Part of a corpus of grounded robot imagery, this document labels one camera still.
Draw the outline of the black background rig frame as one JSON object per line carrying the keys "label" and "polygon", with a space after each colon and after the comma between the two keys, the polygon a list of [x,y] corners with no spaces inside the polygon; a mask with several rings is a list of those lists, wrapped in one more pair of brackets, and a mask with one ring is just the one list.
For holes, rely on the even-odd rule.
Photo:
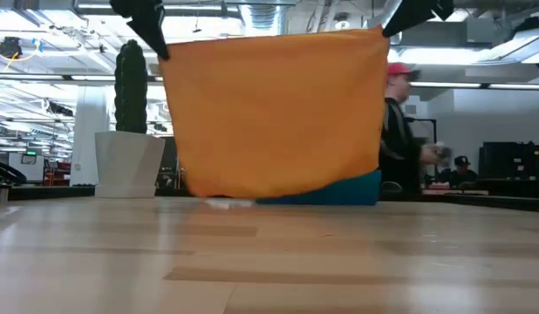
{"label": "black background rig frame", "polygon": [[433,144],[438,140],[437,119],[406,118],[415,137],[421,143]]}

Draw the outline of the white pillar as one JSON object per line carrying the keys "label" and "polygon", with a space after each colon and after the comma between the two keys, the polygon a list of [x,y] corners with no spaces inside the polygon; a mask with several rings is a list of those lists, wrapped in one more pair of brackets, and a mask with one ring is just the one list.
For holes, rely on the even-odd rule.
{"label": "white pillar", "polygon": [[71,186],[99,183],[95,134],[109,130],[110,107],[107,88],[84,85],[78,88],[72,145]]}

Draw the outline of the black aluminium table frame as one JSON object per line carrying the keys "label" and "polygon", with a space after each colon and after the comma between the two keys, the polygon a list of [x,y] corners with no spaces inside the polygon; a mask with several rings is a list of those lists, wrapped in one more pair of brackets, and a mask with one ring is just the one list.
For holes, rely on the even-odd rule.
{"label": "black aluminium table frame", "polygon": [[[94,196],[95,187],[10,187],[0,185],[0,189],[8,189],[8,201],[35,201],[50,199],[65,199]],[[379,201],[406,203],[446,203],[486,208],[503,208],[518,211],[538,212],[539,199],[516,198],[505,196],[481,195],[384,195]]]}

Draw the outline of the green cactus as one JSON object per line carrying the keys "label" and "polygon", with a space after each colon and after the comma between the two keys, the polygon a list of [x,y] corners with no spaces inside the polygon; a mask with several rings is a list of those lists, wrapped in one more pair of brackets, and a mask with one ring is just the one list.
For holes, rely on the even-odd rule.
{"label": "green cactus", "polygon": [[115,69],[116,130],[147,133],[147,67],[143,50],[136,40],[122,45]]}

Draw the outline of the person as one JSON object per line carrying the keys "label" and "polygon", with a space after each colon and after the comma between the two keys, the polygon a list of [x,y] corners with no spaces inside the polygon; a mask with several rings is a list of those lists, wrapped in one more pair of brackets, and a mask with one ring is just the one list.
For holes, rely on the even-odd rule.
{"label": "person", "polygon": [[440,173],[440,181],[448,182],[451,188],[458,188],[462,184],[475,182],[478,174],[471,170],[471,163],[465,155],[454,158],[455,170],[449,168],[444,169]]}
{"label": "person", "polygon": [[385,86],[385,114],[381,131],[379,169],[382,185],[395,184],[404,194],[421,193],[420,171],[449,158],[452,149],[438,143],[420,144],[413,136],[401,105],[408,99],[418,71],[403,63],[390,63]]}

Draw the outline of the teal plastic bin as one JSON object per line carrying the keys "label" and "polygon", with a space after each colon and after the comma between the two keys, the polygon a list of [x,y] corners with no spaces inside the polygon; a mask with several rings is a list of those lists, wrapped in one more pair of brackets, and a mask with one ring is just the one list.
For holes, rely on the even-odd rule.
{"label": "teal plastic bin", "polygon": [[257,199],[266,205],[330,205],[373,206],[378,202],[381,171],[375,170],[348,180],[337,181],[323,188],[299,195]]}

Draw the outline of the long ceiling light strip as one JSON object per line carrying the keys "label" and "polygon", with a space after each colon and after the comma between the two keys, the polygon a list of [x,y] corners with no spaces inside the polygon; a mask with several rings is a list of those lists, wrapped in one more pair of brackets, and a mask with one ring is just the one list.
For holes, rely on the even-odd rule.
{"label": "long ceiling light strip", "polygon": [[18,73],[0,73],[2,80],[19,81],[91,81],[91,82],[114,82],[116,77],[113,75],[60,75],[60,74],[18,74]]}
{"label": "long ceiling light strip", "polygon": [[512,91],[539,91],[539,84],[511,83],[450,83],[450,82],[412,82],[412,87],[439,89],[491,89]]}

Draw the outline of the black background cabinet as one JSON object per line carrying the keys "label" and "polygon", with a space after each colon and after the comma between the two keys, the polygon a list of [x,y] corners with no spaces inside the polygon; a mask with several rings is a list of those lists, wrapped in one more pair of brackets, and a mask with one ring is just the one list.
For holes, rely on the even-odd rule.
{"label": "black background cabinet", "polygon": [[489,180],[539,180],[539,142],[484,142],[479,176]]}

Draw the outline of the ribbed silver ventilation duct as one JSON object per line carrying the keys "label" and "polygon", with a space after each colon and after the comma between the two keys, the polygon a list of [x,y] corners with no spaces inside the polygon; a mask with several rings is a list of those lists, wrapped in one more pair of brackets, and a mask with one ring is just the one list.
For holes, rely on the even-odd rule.
{"label": "ribbed silver ventilation duct", "polygon": [[246,4],[241,5],[240,10],[246,36],[276,36],[282,33],[284,17],[280,6]]}

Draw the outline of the black round ceiling fixture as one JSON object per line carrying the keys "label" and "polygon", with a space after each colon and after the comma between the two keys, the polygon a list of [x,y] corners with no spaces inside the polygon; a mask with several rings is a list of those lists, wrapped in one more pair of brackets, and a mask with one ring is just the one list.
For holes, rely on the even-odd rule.
{"label": "black round ceiling fixture", "polygon": [[20,46],[20,38],[4,37],[0,42],[0,55],[8,59],[20,58],[23,55],[22,48]]}

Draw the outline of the white hexagonal plant pot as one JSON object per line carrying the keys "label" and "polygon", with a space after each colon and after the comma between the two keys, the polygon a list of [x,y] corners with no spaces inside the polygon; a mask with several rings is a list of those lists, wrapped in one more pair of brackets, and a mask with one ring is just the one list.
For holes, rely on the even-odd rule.
{"label": "white hexagonal plant pot", "polygon": [[142,133],[95,133],[100,198],[153,198],[165,141]]}

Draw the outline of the orange microfiber towel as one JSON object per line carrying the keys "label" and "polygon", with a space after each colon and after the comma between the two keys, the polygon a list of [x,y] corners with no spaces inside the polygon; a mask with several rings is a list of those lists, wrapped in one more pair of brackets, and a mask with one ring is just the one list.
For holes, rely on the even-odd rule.
{"label": "orange microfiber towel", "polygon": [[169,45],[188,191],[257,200],[379,170],[389,48],[380,28]]}

